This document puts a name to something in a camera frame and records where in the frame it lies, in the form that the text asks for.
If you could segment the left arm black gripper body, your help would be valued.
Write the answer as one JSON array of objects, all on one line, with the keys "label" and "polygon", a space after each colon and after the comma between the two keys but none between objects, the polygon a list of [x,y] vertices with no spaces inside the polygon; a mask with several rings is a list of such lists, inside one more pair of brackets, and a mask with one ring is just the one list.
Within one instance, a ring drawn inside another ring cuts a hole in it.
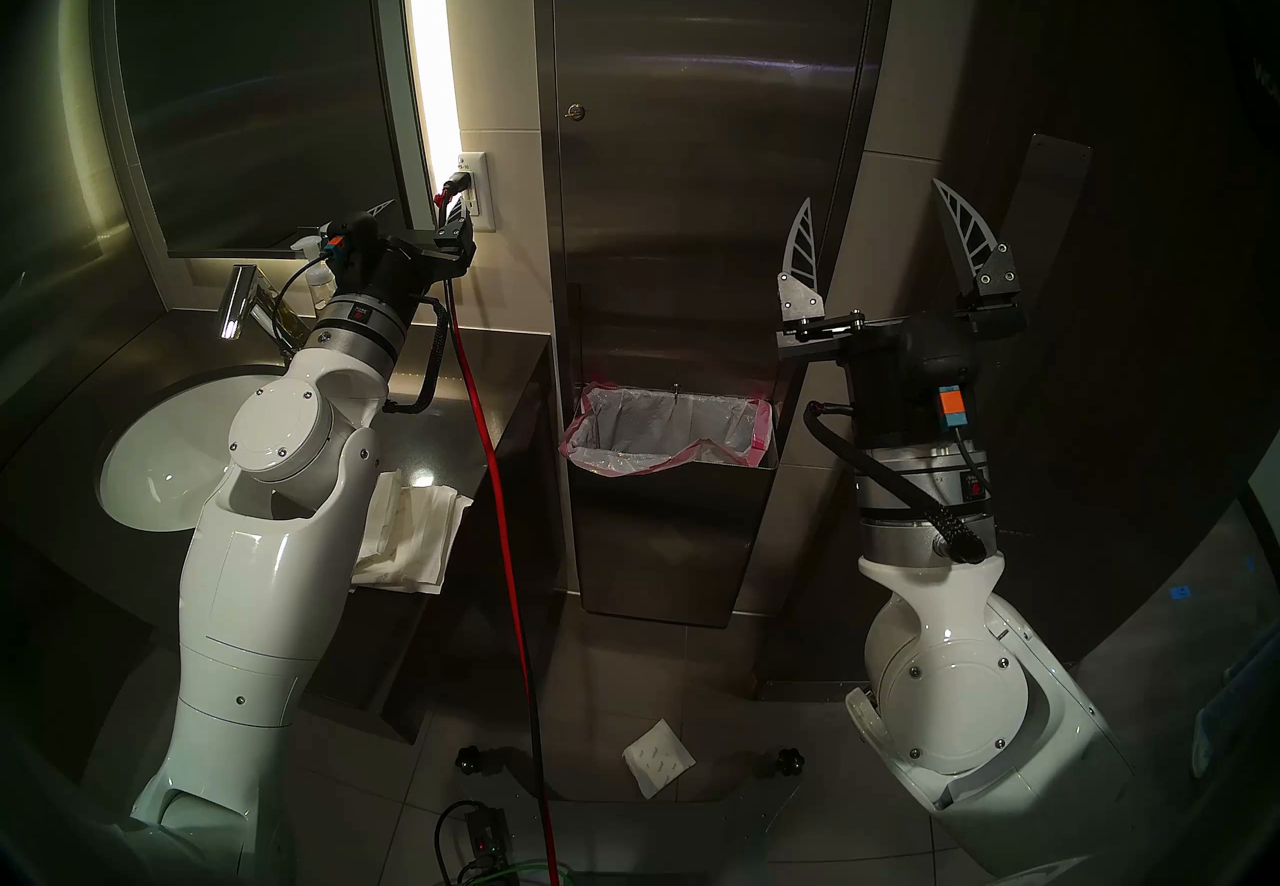
[{"label": "left arm black gripper body", "polygon": [[465,277],[476,254],[474,238],[443,238],[416,246],[401,238],[343,238],[337,250],[337,293],[366,296],[410,324],[438,283]]}]

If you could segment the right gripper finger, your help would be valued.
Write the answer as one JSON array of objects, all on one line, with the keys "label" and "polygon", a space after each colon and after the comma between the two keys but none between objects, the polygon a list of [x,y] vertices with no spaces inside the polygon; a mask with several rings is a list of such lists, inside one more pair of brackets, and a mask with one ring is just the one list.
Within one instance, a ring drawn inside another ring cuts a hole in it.
[{"label": "right gripper finger", "polygon": [[810,324],[826,318],[826,303],[818,292],[818,243],[810,198],[797,207],[783,246],[778,298],[785,324]]},{"label": "right gripper finger", "polygon": [[1011,305],[1020,293],[1018,268],[1009,245],[955,189],[932,179],[934,207],[957,278],[957,307],[966,310]]}]

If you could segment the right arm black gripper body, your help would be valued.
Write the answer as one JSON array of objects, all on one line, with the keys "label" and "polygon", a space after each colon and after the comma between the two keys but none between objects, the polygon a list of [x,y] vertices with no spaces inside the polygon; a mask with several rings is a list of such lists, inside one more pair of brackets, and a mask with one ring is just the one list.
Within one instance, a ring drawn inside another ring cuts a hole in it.
[{"label": "right arm black gripper body", "polygon": [[954,440],[940,393],[956,388],[965,424],[980,428],[982,342],[1018,335],[1018,303],[867,321],[859,312],[777,333],[781,358],[835,361],[846,374],[852,442],[863,451]]}]

